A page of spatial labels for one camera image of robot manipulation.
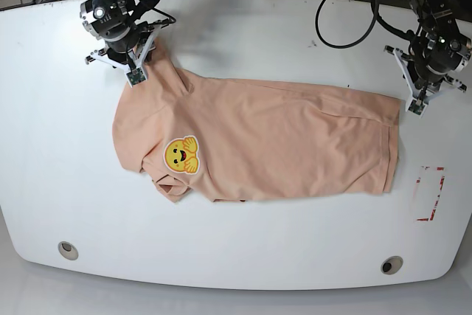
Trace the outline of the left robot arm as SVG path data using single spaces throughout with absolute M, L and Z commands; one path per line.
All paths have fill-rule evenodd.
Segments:
M 417 16 L 415 31 L 402 31 L 383 20 L 380 15 L 381 0 L 370 0 L 372 20 L 365 34 L 350 44 L 324 45 L 334 49 L 349 49 L 359 45 L 380 24 L 387 32 L 408 42 L 406 52 L 386 46 L 395 57 L 409 88 L 407 110 L 420 113 L 434 99 L 452 89 L 462 92 L 467 87 L 451 77 L 461 72 L 471 61 L 471 39 L 463 35 L 451 9 L 449 0 L 410 0 L 410 7 Z

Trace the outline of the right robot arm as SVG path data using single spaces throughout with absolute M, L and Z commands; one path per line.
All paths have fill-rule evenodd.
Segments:
M 84 29 L 102 49 L 91 51 L 85 62 L 106 63 L 121 69 L 131 86 L 148 78 L 145 63 L 156 48 L 154 41 L 160 30 L 176 23 L 176 19 L 158 8 L 161 0 L 86 0 L 80 5 Z

